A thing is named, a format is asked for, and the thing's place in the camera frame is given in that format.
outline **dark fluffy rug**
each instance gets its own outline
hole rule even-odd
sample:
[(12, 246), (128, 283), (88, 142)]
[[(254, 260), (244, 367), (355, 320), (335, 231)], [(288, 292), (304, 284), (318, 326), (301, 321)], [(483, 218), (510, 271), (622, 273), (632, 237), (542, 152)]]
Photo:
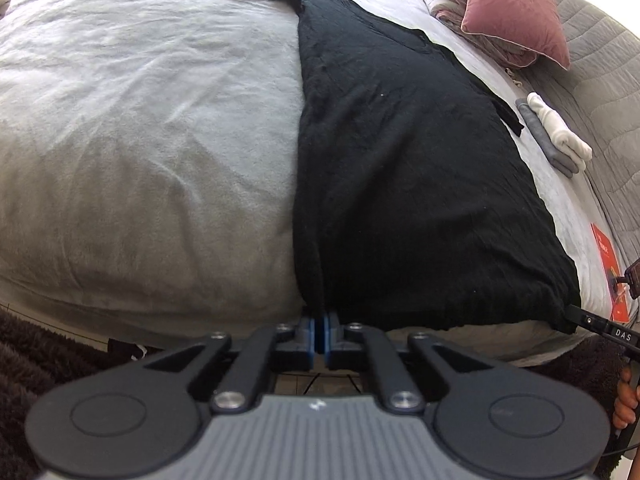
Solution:
[(31, 480), (39, 469), (24, 419), (39, 395), (126, 362), (0, 311), (0, 477)]
[[(24, 437), (24, 419), (39, 395), (130, 361), (130, 349), (100, 352), (0, 312), (1, 480), (31, 480), (38, 466)], [(558, 359), (530, 370), (569, 383), (592, 395), (612, 414), (623, 366), (618, 345), (593, 337)], [(596, 474), (609, 479), (620, 457), (600, 461)]]
[[(616, 386), (623, 365), (622, 347), (595, 336), (558, 359), (529, 370), (587, 392), (602, 405), (611, 420), (613, 402), (617, 396)], [(613, 427), (611, 429), (607, 450), (614, 439)], [(604, 457), (598, 463), (595, 475), (602, 480), (609, 480), (619, 461), (620, 455)]]

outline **metal screw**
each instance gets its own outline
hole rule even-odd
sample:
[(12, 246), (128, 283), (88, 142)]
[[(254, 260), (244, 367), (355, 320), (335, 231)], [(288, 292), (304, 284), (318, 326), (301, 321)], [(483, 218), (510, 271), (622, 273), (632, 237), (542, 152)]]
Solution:
[(322, 399), (316, 399), (313, 402), (309, 403), (309, 407), (312, 410), (319, 412), (320, 410), (324, 410), (326, 408), (326, 402), (324, 402), (324, 400)]
[(224, 410), (234, 410), (244, 404), (244, 395), (240, 392), (222, 392), (213, 397), (213, 402)]
[(396, 392), (390, 397), (389, 401), (398, 410), (410, 410), (420, 404), (420, 397), (411, 392)]

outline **gray bedsheet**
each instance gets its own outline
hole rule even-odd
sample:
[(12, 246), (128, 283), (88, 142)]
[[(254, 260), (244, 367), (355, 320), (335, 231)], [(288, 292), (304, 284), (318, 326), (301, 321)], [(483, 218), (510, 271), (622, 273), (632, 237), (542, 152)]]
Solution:
[(587, 174), (629, 264), (640, 254), (640, 40), (584, 0), (557, 0), (571, 70), (541, 59), (524, 79), (593, 148)]

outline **finger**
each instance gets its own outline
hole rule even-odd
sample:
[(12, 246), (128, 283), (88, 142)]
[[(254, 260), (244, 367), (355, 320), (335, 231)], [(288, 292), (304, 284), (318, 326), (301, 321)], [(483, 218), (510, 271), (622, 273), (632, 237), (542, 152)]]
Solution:
[(631, 367), (625, 366), (620, 372), (620, 379), (628, 383), (631, 380)]
[(613, 414), (612, 420), (613, 427), (617, 430), (624, 430), (628, 426), (628, 424), (624, 420), (622, 420), (617, 413)]
[(628, 383), (623, 383), (623, 381), (618, 381), (618, 398), (625, 406), (630, 407), (632, 410), (636, 409), (638, 406), (636, 393), (631, 389), (631, 386), (629, 386)]
[(620, 419), (624, 420), (627, 424), (633, 424), (636, 421), (636, 414), (634, 413), (634, 410), (625, 406), (620, 399), (616, 399), (614, 407)]

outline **pink pillow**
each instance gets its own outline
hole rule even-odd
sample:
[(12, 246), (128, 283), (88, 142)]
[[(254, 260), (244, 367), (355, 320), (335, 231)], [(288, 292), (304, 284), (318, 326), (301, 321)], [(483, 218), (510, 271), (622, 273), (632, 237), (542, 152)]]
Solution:
[(556, 0), (467, 0), (462, 31), (500, 38), (569, 68)]

